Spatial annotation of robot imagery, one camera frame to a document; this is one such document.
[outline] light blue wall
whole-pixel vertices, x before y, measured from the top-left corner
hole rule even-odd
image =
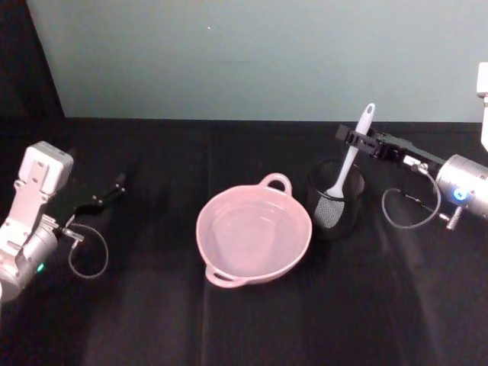
[[[479,121],[486,0],[30,0],[69,117]]]

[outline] black mesh cup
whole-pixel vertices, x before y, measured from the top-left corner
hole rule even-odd
[[[343,161],[326,160],[308,174],[307,212],[315,234],[328,241],[344,239],[356,224],[366,184],[361,170],[353,165],[342,187],[343,198],[326,192],[339,177]]]

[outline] pink bowl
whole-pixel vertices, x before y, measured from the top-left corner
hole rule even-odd
[[[280,181],[284,191],[269,187]],[[285,175],[240,185],[213,197],[197,219],[197,244],[208,281],[231,288],[271,281],[308,249],[312,221]]]

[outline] table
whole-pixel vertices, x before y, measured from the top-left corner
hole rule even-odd
[[[339,124],[286,121],[2,120],[0,214],[27,146],[75,149],[48,213],[67,215],[127,172],[127,195],[91,221],[110,246],[102,278],[68,269],[69,240],[22,296],[3,305],[0,364],[460,365],[488,362],[486,223],[465,215],[396,230],[384,189],[425,194],[418,176],[358,155],[368,189],[350,237],[314,238],[300,264],[268,284],[223,290],[204,278],[198,212],[215,194],[284,173],[306,198],[307,172],[340,158]],[[444,159],[481,164],[479,124],[373,124]],[[396,204],[407,217],[407,206]]]

